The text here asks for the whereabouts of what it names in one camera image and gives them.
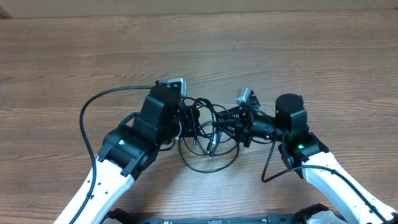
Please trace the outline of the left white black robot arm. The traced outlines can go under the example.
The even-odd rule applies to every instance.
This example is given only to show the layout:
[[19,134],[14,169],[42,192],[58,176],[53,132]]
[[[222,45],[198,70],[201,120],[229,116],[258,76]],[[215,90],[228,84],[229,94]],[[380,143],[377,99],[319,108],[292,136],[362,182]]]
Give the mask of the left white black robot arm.
[[149,91],[141,111],[124,118],[105,136],[98,154],[90,156],[90,173],[56,223],[100,223],[156,160],[161,146],[192,133],[183,102],[186,80],[157,81]]

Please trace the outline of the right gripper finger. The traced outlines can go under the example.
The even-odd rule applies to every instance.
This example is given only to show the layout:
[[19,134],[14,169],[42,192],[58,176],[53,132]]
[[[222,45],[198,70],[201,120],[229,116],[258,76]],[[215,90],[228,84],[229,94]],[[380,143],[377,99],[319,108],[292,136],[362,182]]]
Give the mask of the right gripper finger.
[[240,134],[240,124],[238,119],[225,119],[212,122],[213,127],[224,132],[229,137],[236,137]]
[[241,107],[235,106],[234,108],[228,109],[228,110],[223,110],[220,112],[217,112],[217,118],[219,120],[224,120],[224,119],[240,119],[242,117],[242,112],[241,112]]

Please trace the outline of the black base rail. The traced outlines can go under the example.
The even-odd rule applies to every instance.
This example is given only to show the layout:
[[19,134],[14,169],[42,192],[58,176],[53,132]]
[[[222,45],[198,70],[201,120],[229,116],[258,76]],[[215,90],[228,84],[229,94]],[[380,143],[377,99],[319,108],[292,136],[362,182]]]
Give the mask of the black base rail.
[[294,214],[268,214],[260,217],[210,217],[210,218],[140,218],[120,208],[109,211],[101,221],[102,224],[294,224],[294,223],[327,223],[346,224],[341,215],[335,215],[328,207],[318,203],[304,208]]

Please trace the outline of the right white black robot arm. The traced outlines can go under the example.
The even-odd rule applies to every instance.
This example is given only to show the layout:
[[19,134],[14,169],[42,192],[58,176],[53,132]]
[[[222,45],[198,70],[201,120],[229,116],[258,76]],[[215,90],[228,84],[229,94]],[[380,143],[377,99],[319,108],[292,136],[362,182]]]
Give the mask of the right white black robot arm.
[[213,126],[250,146],[254,138],[271,140],[286,166],[318,189],[346,223],[397,223],[397,211],[378,200],[339,164],[329,148],[310,132],[300,95],[287,93],[275,101],[275,115],[259,109],[254,93],[239,96],[237,107],[218,113]]

